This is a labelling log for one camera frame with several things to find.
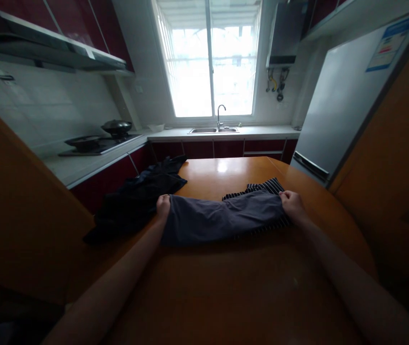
refrigerator door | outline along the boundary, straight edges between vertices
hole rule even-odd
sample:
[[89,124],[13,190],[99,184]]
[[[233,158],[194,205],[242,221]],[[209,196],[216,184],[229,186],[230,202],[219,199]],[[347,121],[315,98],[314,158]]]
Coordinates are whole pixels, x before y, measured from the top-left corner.
[[409,15],[327,53],[296,151],[329,174],[319,178],[295,157],[291,165],[328,185],[409,43],[407,20]]

stainless steel sink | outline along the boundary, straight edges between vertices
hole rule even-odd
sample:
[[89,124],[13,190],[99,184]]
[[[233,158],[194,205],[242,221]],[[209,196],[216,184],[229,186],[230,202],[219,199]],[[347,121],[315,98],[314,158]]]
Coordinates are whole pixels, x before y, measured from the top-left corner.
[[194,128],[187,134],[198,134],[198,133],[215,133],[217,128]]
[[219,133],[238,133],[236,128],[221,128]]
[[219,131],[217,128],[194,128],[187,134],[206,134],[206,133],[239,133],[235,127],[221,128]]

wooden table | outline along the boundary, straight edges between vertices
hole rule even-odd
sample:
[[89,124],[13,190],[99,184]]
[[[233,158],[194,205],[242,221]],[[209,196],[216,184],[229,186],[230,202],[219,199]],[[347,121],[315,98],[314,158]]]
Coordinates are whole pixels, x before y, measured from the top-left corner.
[[[370,275],[369,247],[343,206],[311,178],[267,157],[188,160],[177,195],[221,200],[278,178],[302,195],[312,219]],[[69,290],[74,300],[137,239],[92,252]],[[294,226],[238,241],[160,248],[107,344],[354,344],[362,338]]]

gas stove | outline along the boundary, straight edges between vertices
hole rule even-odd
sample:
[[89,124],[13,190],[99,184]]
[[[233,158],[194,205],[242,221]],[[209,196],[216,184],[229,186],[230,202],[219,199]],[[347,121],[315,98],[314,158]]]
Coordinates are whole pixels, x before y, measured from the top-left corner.
[[107,152],[110,152],[116,149],[119,146],[122,146],[129,141],[139,137],[140,134],[130,134],[126,135],[123,138],[114,139],[114,138],[100,138],[98,140],[99,146],[91,148],[89,150],[77,150],[71,149],[69,151],[61,152],[58,156],[67,157],[67,156],[100,156]]

white refrigerator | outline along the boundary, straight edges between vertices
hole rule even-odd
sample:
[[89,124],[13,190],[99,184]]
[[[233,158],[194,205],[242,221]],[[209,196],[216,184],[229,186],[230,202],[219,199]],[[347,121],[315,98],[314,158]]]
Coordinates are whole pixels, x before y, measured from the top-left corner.
[[326,188],[409,58],[409,14],[328,51],[291,166]]

